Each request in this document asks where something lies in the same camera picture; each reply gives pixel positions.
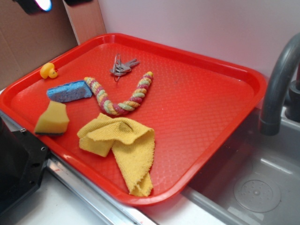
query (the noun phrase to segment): blue sponge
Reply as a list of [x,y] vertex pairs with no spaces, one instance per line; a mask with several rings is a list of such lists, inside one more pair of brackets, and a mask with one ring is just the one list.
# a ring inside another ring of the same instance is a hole
[[90,98],[92,92],[85,81],[76,81],[48,89],[47,96],[55,102],[70,102]]

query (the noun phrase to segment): yellow sponge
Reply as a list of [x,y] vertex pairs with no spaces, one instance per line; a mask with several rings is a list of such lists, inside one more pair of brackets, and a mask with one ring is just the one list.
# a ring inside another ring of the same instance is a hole
[[100,114],[77,133],[79,147],[106,157],[115,156],[129,194],[149,196],[153,185],[149,170],[154,159],[154,130],[128,118]]
[[69,121],[66,105],[50,101],[47,110],[38,118],[34,133],[61,135],[66,132]]

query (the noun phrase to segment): plastic tray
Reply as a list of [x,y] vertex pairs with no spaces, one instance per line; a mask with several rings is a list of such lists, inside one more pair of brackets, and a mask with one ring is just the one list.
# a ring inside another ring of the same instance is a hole
[[[141,63],[115,82],[109,70],[115,55]],[[95,77],[114,103],[127,100],[142,75],[154,81],[142,105],[126,117],[155,130],[156,148],[150,175],[153,191],[135,197],[128,189],[110,152],[106,158],[78,147],[78,130],[101,112],[94,96],[66,103],[70,123],[60,137],[38,136],[71,166],[125,204],[161,202],[179,193],[261,100],[263,76],[249,68],[178,50],[122,34],[106,34],[52,60],[59,70],[44,80],[40,68],[7,87],[1,110],[33,132],[46,110],[46,91],[65,83]]]

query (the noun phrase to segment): black object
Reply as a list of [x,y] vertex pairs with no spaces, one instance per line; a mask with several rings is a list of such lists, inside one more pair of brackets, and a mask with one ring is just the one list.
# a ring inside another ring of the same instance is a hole
[[52,2],[47,9],[42,9],[35,0],[13,0],[17,2],[27,14],[35,14],[38,12],[48,12],[52,8]]
[[85,3],[85,2],[89,2],[89,1],[93,1],[93,0],[65,0],[65,2],[69,6],[75,6],[75,5],[82,4],[82,3]]
[[39,189],[49,154],[33,134],[11,132],[0,117],[0,216]]
[[[279,132],[284,104],[286,117],[300,122],[299,63],[300,33],[292,37],[286,44],[273,69],[259,117],[258,127],[262,134],[276,135]],[[296,81],[291,82],[297,68]]]

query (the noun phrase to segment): white wall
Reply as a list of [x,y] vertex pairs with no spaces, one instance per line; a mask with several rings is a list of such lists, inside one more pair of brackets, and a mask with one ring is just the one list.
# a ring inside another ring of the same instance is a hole
[[98,0],[107,33],[118,32],[271,75],[300,32],[299,0]]

